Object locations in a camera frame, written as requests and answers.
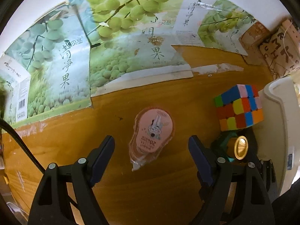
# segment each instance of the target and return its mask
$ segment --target peeled paper residue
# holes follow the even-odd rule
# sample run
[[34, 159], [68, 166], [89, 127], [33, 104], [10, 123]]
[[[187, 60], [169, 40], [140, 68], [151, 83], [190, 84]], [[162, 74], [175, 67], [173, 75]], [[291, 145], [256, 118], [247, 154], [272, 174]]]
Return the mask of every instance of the peeled paper residue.
[[208, 66], [202, 66], [202, 67], [196, 67], [192, 68], [192, 72], [201, 74], [212, 74], [212, 73], [223, 73], [227, 71], [244, 71], [244, 68], [228, 64], [228, 63], [222, 63], [222, 64], [213, 64]]

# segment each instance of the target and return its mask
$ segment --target black cable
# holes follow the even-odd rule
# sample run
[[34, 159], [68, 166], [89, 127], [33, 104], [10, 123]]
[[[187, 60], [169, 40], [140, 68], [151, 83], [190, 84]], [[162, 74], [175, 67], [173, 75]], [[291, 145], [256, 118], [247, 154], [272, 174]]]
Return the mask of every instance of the black cable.
[[[21, 137], [18, 135], [18, 133], [2, 118], [0, 118], [0, 128], [4, 129], [22, 148], [22, 150], [26, 153], [26, 155], [29, 157], [29, 159], [36, 165], [36, 167], [42, 172], [42, 174], [45, 173], [45, 169], [43, 166], [38, 162], [38, 160], [34, 157], [34, 155], [31, 153], [31, 151], [28, 149], [28, 147], [25, 145], [24, 141], [21, 139]], [[77, 203], [69, 196], [70, 203], [78, 209]]]

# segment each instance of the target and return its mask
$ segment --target silver screw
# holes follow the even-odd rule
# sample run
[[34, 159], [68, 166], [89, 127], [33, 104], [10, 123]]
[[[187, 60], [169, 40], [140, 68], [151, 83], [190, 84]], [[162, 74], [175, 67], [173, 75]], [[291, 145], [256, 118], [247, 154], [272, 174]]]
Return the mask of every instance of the silver screw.
[[55, 163], [51, 163], [50, 165], [49, 165], [49, 169], [53, 169], [53, 168], [55, 168]]
[[219, 157], [217, 160], [219, 163], [225, 163], [225, 159], [223, 157]]
[[254, 164], [253, 162], [248, 162], [248, 166], [249, 166], [250, 168], [255, 168], [255, 164]]
[[79, 164], [83, 164], [83, 163], [85, 163], [86, 162], [86, 159], [85, 158], [80, 158], [79, 160], [78, 160], [78, 163]]

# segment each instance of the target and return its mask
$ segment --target teal object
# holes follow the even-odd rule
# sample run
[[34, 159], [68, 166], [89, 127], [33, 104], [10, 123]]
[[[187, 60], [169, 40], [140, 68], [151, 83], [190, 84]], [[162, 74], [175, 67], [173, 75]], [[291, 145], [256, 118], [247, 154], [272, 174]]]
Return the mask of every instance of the teal object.
[[238, 135], [236, 134], [235, 131], [226, 131], [222, 132], [218, 139], [216, 139], [214, 142], [211, 144], [211, 150], [217, 157], [223, 157], [225, 158], [228, 162], [234, 162], [235, 159], [227, 156], [227, 144], [230, 138], [232, 137], [237, 137]]

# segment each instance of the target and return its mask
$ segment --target brown wooden surface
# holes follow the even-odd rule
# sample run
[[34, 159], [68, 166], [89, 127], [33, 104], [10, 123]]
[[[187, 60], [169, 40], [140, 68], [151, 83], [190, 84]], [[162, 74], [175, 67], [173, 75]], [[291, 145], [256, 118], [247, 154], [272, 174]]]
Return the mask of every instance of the brown wooden surface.
[[[205, 146], [220, 133], [213, 98], [235, 84], [253, 84], [261, 90], [272, 81], [267, 67], [247, 65], [242, 56], [217, 49], [176, 46], [191, 67], [230, 63], [243, 72], [196, 75], [136, 87], [92, 98], [93, 107], [47, 119], [17, 131], [46, 168], [74, 163], [99, 146], [106, 135], [115, 138], [115, 152], [100, 183], [93, 188], [110, 224], [188, 224], [202, 206], [197, 169], [188, 151], [188, 138], [197, 135]], [[157, 160], [131, 171], [128, 143], [135, 116], [146, 107], [167, 110], [175, 136]], [[21, 148], [4, 134], [5, 171], [10, 188], [29, 212], [42, 177]], [[74, 210], [77, 222], [83, 224]]]

